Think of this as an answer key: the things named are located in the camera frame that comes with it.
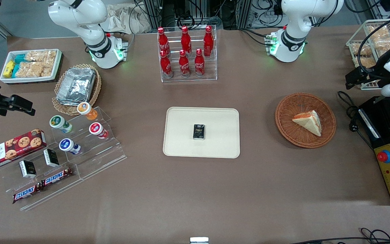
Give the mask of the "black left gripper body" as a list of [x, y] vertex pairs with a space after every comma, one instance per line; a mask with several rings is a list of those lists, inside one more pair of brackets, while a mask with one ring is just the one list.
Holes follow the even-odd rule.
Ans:
[[390, 84], [390, 73], [383, 67], [383, 65], [373, 65], [372, 67], [365, 67], [362, 65], [362, 70], [367, 70], [367, 80], [361, 83], [361, 89], [367, 89], [367, 83], [371, 81], [378, 81], [378, 85], [383, 88]]

